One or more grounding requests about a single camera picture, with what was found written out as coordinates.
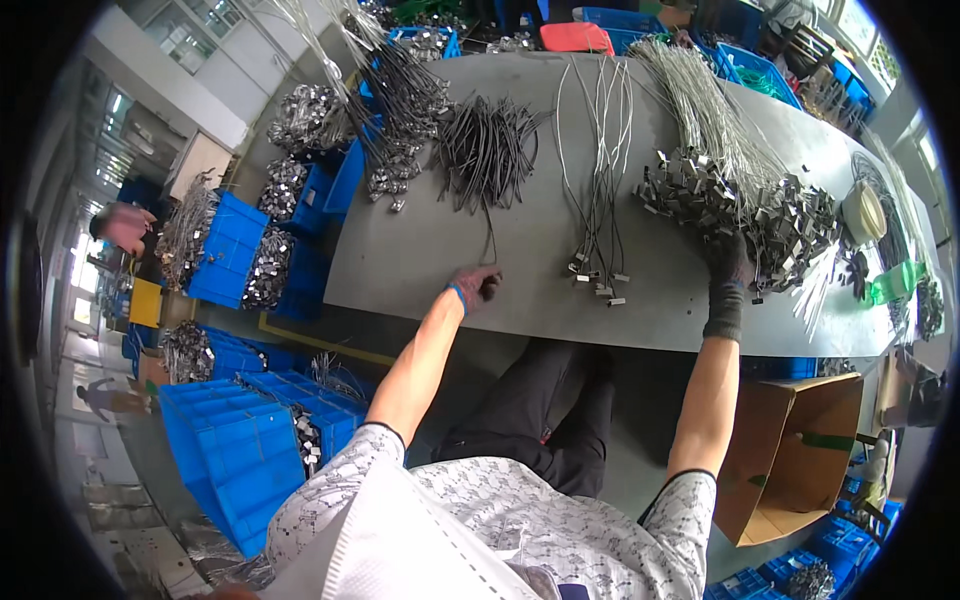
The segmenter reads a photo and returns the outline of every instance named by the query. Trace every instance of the floor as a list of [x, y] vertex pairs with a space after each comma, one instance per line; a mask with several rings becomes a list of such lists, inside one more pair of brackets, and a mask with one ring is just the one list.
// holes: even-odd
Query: floor
[[[321, 36], [321, 42], [324, 47], [333, 48], [331, 55], [338, 54], [335, 40]], [[302, 60], [294, 73], [294, 79], [299, 81], [322, 80], [322, 70], [310, 57]], [[254, 134], [245, 155], [235, 172], [227, 177], [231, 191], [249, 204], [255, 204], [266, 181], [266, 163], [282, 157], [282, 152], [266, 140], [263, 132], [265, 124], [276, 113], [278, 97], [293, 88], [297, 83], [294, 79], [285, 82], [278, 96], [265, 108], [260, 121], [252, 128]], [[243, 337], [284, 341], [282, 336], [259, 329], [259, 315], [256, 313], [202, 303], [197, 319]], [[412, 338], [418, 326], [417, 322], [410, 320], [337, 306], [325, 307], [323, 314], [310, 323], [276, 317], [269, 317], [267, 323], [283, 331], [313, 338], [321, 344], [340, 344], [393, 357]], [[461, 329], [450, 352], [437, 397], [411, 444], [410, 466], [429, 462], [431, 448], [451, 424], [472, 409], [496, 378], [520, 355], [526, 341], [521, 336]], [[316, 348], [293, 346], [303, 351], [317, 351]], [[636, 517], [653, 500], [664, 481], [666, 458], [695, 355], [633, 348], [614, 348], [612, 353], [616, 363], [617, 395], [607, 476], [600, 498], [624, 514]], [[370, 381], [379, 381], [387, 370], [383, 365], [349, 355], [341, 355], [340, 359], [356, 376]], [[866, 401], [861, 410], [861, 431], [864, 432], [871, 430], [872, 402], [876, 396], [876, 371], [871, 370], [873, 362], [873, 359], [855, 361], [862, 372], [868, 373], [864, 390]], [[664, 373], [673, 374], [664, 377]], [[552, 421], [559, 421], [563, 413], [564, 407], [558, 406], [551, 413]], [[199, 518], [199, 508], [180, 483], [159, 411], [149, 417], [127, 419], [122, 432], [134, 466], [168, 522]], [[735, 548], [713, 526], [708, 546], [708, 580], [719, 581], [740, 568], [761, 564], [796, 547], [807, 535], [803, 530], [782, 540]]]

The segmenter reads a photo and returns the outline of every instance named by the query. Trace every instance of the pink shirt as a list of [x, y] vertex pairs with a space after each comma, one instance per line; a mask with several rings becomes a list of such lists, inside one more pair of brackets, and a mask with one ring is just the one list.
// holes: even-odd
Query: pink shirt
[[104, 237], [130, 254], [133, 246], [147, 232], [147, 219], [136, 206], [127, 203], [111, 205]]

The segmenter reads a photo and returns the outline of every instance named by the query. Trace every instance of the patterned white shirt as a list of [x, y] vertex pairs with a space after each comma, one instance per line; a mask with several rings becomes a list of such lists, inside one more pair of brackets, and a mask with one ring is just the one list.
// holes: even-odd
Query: patterned white shirt
[[[388, 428], [367, 424], [276, 512], [267, 559], [282, 571], [356, 495], [375, 461], [402, 463]], [[592, 598], [699, 599], [716, 482], [703, 471], [672, 478], [642, 526], [614, 507], [556, 492], [528, 467], [477, 457], [410, 471], [438, 503], [511, 563], [541, 566]]]

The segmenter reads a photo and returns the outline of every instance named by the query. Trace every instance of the work glove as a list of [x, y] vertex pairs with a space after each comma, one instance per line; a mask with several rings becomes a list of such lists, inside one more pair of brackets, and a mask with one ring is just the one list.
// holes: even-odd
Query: work glove
[[747, 242], [740, 232], [721, 235], [707, 245], [710, 272], [710, 310], [704, 337], [740, 341], [743, 291], [755, 279], [754, 265], [747, 256]]
[[457, 296], [464, 304], [464, 316], [466, 316], [493, 300], [496, 287], [502, 280], [503, 272], [496, 265], [467, 267], [454, 274], [446, 287], [456, 290]]

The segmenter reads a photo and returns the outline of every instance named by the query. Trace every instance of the gray work table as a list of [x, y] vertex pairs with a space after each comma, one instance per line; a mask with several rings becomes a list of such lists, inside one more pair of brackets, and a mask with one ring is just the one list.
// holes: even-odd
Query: gray work table
[[[509, 94], [518, 104], [550, 110], [557, 105], [560, 79], [571, 60], [577, 61], [592, 95], [600, 59], [588, 55], [476, 55], [433, 62], [429, 68], [450, 81], [453, 100], [463, 100], [476, 90], [494, 99]], [[469, 315], [465, 326], [611, 346], [699, 350], [708, 312], [706, 265], [688, 232], [644, 210], [631, 196], [642, 180], [643, 167], [656, 165], [656, 150], [669, 154], [677, 147], [677, 125], [670, 112], [645, 91], [662, 93], [652, 75], [641, 63], [629, 61], [636, 80], [633, 140], [616, 198], [624, 271], [631, 277], [617, 287], [617, 295], [626, 298], [626, 304], [608, 307], [591, 287], [571, 283], [566, 264], [583, 237], [583, 228], [564, 192], [557, 125], [551, 118], [540, 126], [536, 170], [523, 185], [523, 202], [514, 202], [509, 210], [491, 210], [504, 281], [495, 300]], [[608, 77], [612, 72], [608, 62]], [[790, 172], [804, 183], [826, 188], [838, 202], [847, 195], [852, 186], [850, 152], [863, 151], [859, 144], [777, 100], [737, 84], [726, 84], [726, 88]], [[588, 181], [596, 148], [583, 89], [573, 68], [564, 82], [559, 118], [567, 174], [571, 186], [579, 190]], [[747, 131], [760, 135], [753, 124], [746, 124]], [[615, 128], [611, 114], [608, 131]], [[886, 172], [878, 160], [875, 164]], [[440, 172], [419, 175], [410, 181], [406, 206], [394, 214], [389, 197], [371, 203], [362, 183], [341, 232], [324, 301], [421, 319], [450, 275], [481, 259], [487, 236], [481, 213], [454, 212], [450, 200], [437, 202], [443, 184]], [[935, 257], [926, 211], [919, 200], [914, 201], [925, 242]], [[604, 243], [608, 248], [609, 241]], [[871, 258], [875, 275], [876, 256]], [[487, 261], [492, 261], [492, 253]], [[838, 261], [837, 268], [843, 269], [844, 264]], [[839, 284], [828, 290], [812, 341], [804, 333], [803, 319], [793, 316], [797, 297], [789, 292], [767, 294], [760, 305], [751, 305], [749, 299], [743, 314], [744, 354], [876, 356], [893, 339], [887, 308], [864, 310], [854, 301], [851, 288]]]

